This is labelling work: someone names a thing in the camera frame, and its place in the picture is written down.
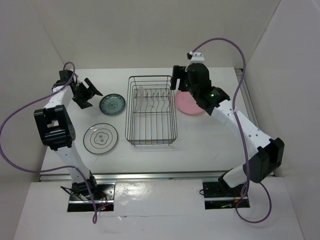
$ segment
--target white plate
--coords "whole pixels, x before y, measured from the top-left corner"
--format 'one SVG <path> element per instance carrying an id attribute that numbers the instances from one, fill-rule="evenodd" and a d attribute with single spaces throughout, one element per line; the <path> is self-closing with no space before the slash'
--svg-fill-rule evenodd
<path id="1" fill-rule="evenodd" d="M 110 124 L 99 123 L 90 127 L 84 134 L 83 144 L 92 154 L 109 152 L 118 141 L 118 132 Z"/>

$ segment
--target plate rim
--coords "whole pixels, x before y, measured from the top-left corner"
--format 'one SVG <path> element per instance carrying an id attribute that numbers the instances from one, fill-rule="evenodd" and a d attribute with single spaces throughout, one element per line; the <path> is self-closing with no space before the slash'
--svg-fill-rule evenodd
<path id="1" fill-rule="evenodd" d="M 92 127 L 94 127 L 94 126 L 96 126 L 96 125 L 99 125 L 99 124 L 110 125 L 111 127 L 114 128 L 114 130 L 115 130 L 115 132 L 116 132 L 116 142 L 115 142 L 114 146 L 113 146 L 110 150 L 105 151 L 105 152 L 103 152 L 103 153 L 95 153 L 95 152 L 92 152 L 92 151 L 90 151 L 90 150 L 86 147 L 86 145 L 85 145 L 85 136 L 86 136 L 87 132 L 88 132 Z M 109 124 L 109 123 L 100 122 L 100 123 L 96 123 L 96 124 L 92 125 L 91 127 L 89 127 L 89 128 L 85 131 L 85 133 L 84 133 L 84 135 L 83 135 L 83 138 L 82 138 L 82 143 L 83 143 L 84 148 L 85 148 L 89 153 L 95 154 L 95 155 L 102 155 L 102 154 L 106 154 L 106 153 L 110 152 L 112 149 L 114 149 L 114 147 L 115 147 L 115 146 L 117 145 L 117 143 L 118 143 L 118 140 L 119 140 L 119 133 L 118 133 L 117 129 L 116 129 L 113 125 L 111 125 L 111 124 Z"/>
<path id="2" fill-rule="evenodd" d="M 123 101 L 124 101 L 124 106 L 123 106 L 123 108 L 121 109 L 121 111 L 119 111 L 118 113 L 115 113 L 115 114 L 107 114 L 107 113 L 104 113 L 104 111 L 102 111 L 102 108 L 101 108 L 101 103 L 102 103 L 102 101 L 103 101 L 104 99 L 106 99 L 107 97 L 111 96 L 111 95 L 117 95 L 117 96 L 119 96 L 120 98 L 122 98 Z M 124 98 L 122 95 L 120 95 L 120 94 L 118 94 L 118 93 L 110 93 L 110 94 L 108 94 L 108 95 L 105 95 L 105 96 L 100 100 L 100 102 L 99 102 L 99 109 L 100 109 L 100 111 L 101 111 L 103 114 L 105 114 L 105 115 L 107 115 L 107 116 L 114 116 L 114 115 L 120 114 L 120 113 L 125 109 L 126 104 L 127 104 L 127 103 L 126 103 L 126 100 L 125 100 L 125 98 Z"/>

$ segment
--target pink plate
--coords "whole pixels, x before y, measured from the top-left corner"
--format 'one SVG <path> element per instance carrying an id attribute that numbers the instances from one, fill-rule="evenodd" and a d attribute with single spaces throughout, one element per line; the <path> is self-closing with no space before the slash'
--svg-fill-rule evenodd
<path id="1" fill-rule="evenodd" d="M 178 91 L 175 94 L 175 104 L 185 114 L 195 115 L 204 111 L 197 105 L 196 100 L 194 100 L 188 91 Z"/>

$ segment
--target white wall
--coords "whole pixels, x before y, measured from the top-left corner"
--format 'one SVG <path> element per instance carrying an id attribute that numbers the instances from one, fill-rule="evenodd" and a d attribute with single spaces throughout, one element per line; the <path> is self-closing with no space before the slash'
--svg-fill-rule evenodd
<path id="1" fill-rule="evenodd" d="M 30 0 L 63 61 L 78 68 L 186 64 L 212 37 L 239 44 L 249 59 L 280 0 Z M 202 49 L 209 67 L 241 66 L 237 51 Z"/>
<path id="2" fill-rule="evenodd" d="M 63 63 L 32 6 L 25 0 L 0 4 L 0 121 L 20 107 L 50 93 Z M 29 107 L 4 128 L 1 144 L 8 157 L 20 166 L 40 169 L 44 148 L 33 111 Z M 30 182 L 35 176 L 20 172 L 0 157 L 0 232 L 13 239 Z"/>
<path id="3" fill-rule="evenodd" d="M 280 173 L 307 240 L 320 238 L 319 6 L 282 0 L 246 75 L 261 128 L 284 140 Z"/>

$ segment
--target white table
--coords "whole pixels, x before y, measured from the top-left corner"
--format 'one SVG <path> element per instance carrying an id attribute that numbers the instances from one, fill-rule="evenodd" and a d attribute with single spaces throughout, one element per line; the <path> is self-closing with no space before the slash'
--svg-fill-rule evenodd
<path id="1" fill-rule="evenodd" d="M 14 240 L 302 240 L 303 236 L 284 180 L 263 183 L 272 198 L 272 212 L 263 223 L 249 224 L 234 209 L 205 210 L 201 180 L 118 182 L 114 211 L 103 212 L 96 225 L 92 212 L 67 212 L 69 196 L 60 186 L 70 182 L 34 182 L 30 186 Z M 249 189 L 250 208 L 241 208 L 252 221 L 268 212 L 268 199 L 259 184 Z"/>
<path id="2" fill-rule="evenodd" d="M 210 68 L 214 86 L 222 88 L 232 98 L 238 85 L 235 70 Z M 136 75 L 171 75 L 172 68 L 78 69 L 79 80 L 88 77 L 103 94 L 117 93 L 127 98 L 128 78 Z M 242 143 L 220 122 L 208 114 L 188 116 L 176 111 L 178 137 L 170 149 L 135 148 L 125 139 L 126 111 L 107 116 L 99 109 L 101 97 L 89 102 L 93 107 L 81 110 L 70 102 L 67 111 L 76 130 L 75 146 L 84 164 L 94 174 L 159 173 L 225 171 L 244 163 Z M 247 116 L 244 99 L 238 94 L 237 107 Z M 117 146 L 109 153 L 94 155 L 83 145 L 88 128 L 98 123 L 113 125 L 118 131 Z M 63 162 L 50 149 L 46 151 L 42 170 L 62 166 Z M 61 169 L 45 175 L 68 174 Z"/>

